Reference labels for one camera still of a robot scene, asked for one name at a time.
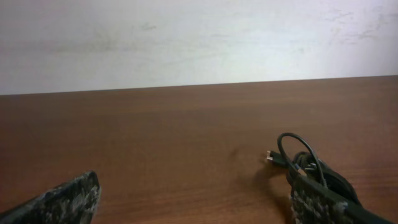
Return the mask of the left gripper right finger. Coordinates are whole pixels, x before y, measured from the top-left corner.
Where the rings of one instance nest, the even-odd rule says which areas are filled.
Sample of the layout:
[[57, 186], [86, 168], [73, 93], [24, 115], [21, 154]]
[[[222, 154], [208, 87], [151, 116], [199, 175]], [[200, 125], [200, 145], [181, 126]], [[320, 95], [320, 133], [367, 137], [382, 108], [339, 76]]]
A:
[[327, 186], [318, 181], [315, 169], [301, 174], [289, 169], [290, 201], [295, 223], [390, 224], [366, 210], [353, 186], [330, 168], [323, 170]]

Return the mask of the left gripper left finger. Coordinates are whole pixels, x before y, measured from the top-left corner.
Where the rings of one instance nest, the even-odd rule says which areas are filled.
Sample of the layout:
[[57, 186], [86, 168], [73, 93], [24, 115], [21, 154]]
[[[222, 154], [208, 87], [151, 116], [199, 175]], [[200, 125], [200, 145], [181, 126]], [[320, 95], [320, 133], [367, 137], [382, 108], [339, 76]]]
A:
[[1, 213], [1, 223], [90, 224], [98, 207], [101, 186], [89, 171]]

